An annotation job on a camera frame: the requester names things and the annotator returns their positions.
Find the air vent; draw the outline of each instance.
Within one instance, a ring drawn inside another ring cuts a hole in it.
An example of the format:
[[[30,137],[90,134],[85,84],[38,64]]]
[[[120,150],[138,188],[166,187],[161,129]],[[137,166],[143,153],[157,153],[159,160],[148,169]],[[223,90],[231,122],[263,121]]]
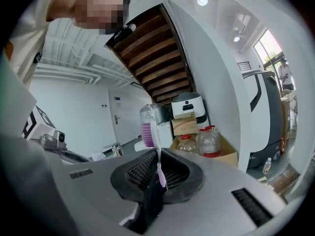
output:
[[[90,169],[85,169],[81,171],[71,172],[69,175],[72,179],[75,179],[75,178],[87,176],[92,173],[93,171],[91,171]]]
[[[272,219],[270,213],[246,189],[232,191],[232,194],[258,227]]]
[[[237,64],[238,64],[238,67],[240,68],[241,71],[246,71],[246,70],[252,69],[249,61],[239,62]]]

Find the ceiling light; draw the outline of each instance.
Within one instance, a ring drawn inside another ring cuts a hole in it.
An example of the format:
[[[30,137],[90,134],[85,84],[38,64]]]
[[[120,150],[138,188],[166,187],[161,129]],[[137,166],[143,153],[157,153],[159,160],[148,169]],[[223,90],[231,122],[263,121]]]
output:
[[[197,3],[198,3],[200,6],[205,6],[205,5],[208,3],[208,0],[197,0]]]

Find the door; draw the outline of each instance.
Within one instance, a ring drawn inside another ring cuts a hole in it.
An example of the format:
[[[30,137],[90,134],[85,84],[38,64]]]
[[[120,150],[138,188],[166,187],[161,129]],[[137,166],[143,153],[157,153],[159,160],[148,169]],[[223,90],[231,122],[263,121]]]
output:
[[[121,92],[110,91],[110,109],[116,140],[121,145],[137,138],[132,114],[130,96]]]

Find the white rice cooker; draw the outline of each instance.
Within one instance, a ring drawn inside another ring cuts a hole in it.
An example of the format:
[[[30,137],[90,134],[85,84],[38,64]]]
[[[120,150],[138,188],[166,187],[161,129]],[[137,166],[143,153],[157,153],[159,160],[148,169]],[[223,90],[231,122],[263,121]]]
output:
[[[174,119],[182,118],[183,114],[194,112],[198,129],[209,126],[208,116],[201,95],[197,92],[184,92],[172,100]]]

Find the black vent grille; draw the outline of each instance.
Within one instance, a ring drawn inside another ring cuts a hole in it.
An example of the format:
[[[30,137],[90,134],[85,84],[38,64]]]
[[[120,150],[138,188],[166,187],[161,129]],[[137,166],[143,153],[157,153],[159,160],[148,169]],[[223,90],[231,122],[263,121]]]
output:
[[[270,213],[246,189],[232,191],[232,194],[258,227],[272,219]]]
[[[179,186],[188,178],[189,169],[185,164],[164,153],[161,155],[161,162],[169,190]],[[127,179],[144,191],[148,187],[153,175],[157,172],[157,163],[158,155],[154,151],[141,163],[128,170]]]
[[[127,179],[144,191],[157,171],[158,157],[152,152],[145,160],[128,170]]]
[[[252,69],[249,61],[247,61],[247,62],[239,62],[237,64],[238,64],[238,67],[240,68],[241,71],[247,71],[247,70],[251,70]]]
[[[75,178],[87,176],[87,175],[92,174],[92,173],[93,173],[92,170],[85,169],[85,170],[81,170],[81,171],[71,172],[71,173],[69,173],[69,175],[72,179],[75,179]]]

